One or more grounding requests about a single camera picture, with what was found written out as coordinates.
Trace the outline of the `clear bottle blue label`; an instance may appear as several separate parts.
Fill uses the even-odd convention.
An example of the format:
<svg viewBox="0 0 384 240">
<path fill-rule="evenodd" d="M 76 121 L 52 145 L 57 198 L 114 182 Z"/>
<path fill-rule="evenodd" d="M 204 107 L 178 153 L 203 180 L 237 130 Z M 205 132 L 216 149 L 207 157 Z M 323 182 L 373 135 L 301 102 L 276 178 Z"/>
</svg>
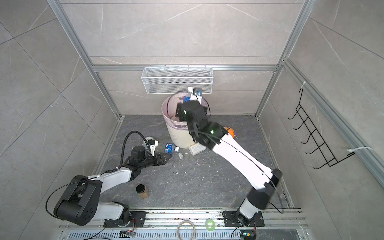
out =
<svg viewBox="0 0 384 240">
<path fill-rule="evenodd" d="M 179 151 L 180 148 L 171 143 L 158 143 L 155 148 L 156 153 L 174 154 Z"/>
<path fill-rule="evenodd" d="M 183 102 L 184 103 L 186 103 L 186 102 L 188 102 L 188 101 L 190 101 L 191 100 L 191 97 L 189 97 L 189 96 L 184 96 L 183 97 Z"/>
</svg>

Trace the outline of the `white label wide bottle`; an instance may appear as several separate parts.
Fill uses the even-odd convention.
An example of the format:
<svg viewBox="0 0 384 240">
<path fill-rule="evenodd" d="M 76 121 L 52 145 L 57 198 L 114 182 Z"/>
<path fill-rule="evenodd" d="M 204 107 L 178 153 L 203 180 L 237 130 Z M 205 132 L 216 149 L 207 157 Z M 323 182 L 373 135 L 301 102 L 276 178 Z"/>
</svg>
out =
<svg viewBox="0 0 384 240">
<path fill-rule="evenodd" d="M 195 144 L 189 146 L 186 149 L 182 149 L 178 153 L 178 157 L 179 157 L 179 159 L 183 159 L 186 156 L 195 156 L 195 155 L 197 155 L 199 153 L 204 152 L 206 149 L 207 149 L 206 146 L 203 146 L 203 145 L 201 145 L 199 143 L 195 143 Z"/>
</svg>

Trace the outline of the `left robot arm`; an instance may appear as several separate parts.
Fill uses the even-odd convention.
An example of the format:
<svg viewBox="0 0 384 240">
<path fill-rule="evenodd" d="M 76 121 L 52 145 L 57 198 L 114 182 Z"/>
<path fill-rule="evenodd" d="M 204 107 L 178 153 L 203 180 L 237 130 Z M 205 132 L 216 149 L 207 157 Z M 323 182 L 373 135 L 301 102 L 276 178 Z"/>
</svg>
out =
<svg viewBox="0 0 384 240">
<path fill-rule="evenodd" d="M 125 228 L 134 224 L 128 205 L 102 203 L 105 191 L 137 178 L 142 169 L 165 165 L 172 157 L 170 150 L 160 149 L 158 141 L 144 137 L 139 131 L 129 132 L 122 145 L 119 165 L 99 175 L 77 175 L 63 185 L 63 194 L 54 210 L 46 212 L 51 217 L 85 226 L 91 221 L 104 221 L 104 227 Z"/>
</svg>

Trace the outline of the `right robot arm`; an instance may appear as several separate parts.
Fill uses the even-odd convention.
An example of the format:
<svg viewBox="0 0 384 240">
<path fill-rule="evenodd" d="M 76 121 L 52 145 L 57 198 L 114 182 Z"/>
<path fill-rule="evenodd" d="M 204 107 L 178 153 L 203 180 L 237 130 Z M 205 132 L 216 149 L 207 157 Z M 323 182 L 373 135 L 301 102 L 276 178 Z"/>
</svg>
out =
<svg viewBox="0 0 384 240">
<path fill-rule="evenodd" d="M 252 222 L 255 215 L 270 202 L 282 172 L 257 161 L 222 125 L 210 121 L 206 107 L 198 101 L 178 103 L 176 117 L 187 123 L 189 134 L 196 143 L 223 157 L 249 181 L 252 188 L 237 210 L 237 219 L 242 225 Z"/>
</svg>

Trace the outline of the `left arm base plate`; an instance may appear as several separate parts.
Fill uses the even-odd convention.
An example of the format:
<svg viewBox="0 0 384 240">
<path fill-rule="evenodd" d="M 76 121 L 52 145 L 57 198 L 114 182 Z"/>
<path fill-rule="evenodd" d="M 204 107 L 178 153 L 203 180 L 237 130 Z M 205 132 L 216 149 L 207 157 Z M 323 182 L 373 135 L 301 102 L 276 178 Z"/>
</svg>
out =
<svg viewBox="0 0 384 240">
<path fill-rule="evenodd" d="M 142 228 L 145 223 L 147 212 L 136 211 L 123 213 L 118 220 L 105 220 L 105 228 Z"/>
</svg>

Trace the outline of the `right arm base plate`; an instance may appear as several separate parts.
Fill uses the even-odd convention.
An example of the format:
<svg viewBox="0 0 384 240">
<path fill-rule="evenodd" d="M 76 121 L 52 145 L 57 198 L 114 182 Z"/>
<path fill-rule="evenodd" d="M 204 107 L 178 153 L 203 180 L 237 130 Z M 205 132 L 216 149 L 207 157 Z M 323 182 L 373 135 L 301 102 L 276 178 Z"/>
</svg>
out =
<svg viewBox="0 0 384 240">
<path fill-rule="evenodd" d="M 252 219 L 247 219 L 239 211 L 223 211 L 225 227 L 264 227 L 265 222 L 261 212 L 254 214 Z"/>
</svg>

